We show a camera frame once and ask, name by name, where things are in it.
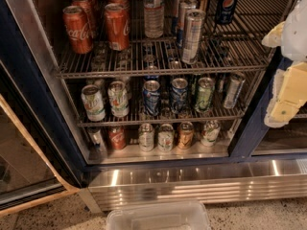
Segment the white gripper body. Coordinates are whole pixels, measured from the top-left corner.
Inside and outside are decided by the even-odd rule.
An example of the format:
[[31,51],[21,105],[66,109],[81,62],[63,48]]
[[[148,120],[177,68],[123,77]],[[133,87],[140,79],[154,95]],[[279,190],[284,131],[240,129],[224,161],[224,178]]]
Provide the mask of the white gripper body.
[[292,61],[307,60],[307,0],[288,15],[281,36],[282,55]]

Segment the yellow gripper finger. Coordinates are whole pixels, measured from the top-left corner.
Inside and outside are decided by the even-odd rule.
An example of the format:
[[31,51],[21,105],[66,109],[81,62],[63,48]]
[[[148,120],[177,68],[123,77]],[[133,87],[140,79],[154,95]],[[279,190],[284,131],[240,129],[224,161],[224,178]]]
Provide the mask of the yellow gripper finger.
[[276,71],[264,124],[267,127],[283,127],[306,103],[307,63],[295,61],[286,70]]
[[262,44],[267,47],[277,47],[281,45],[281,36],[285,22],[277,24],[262,39]]

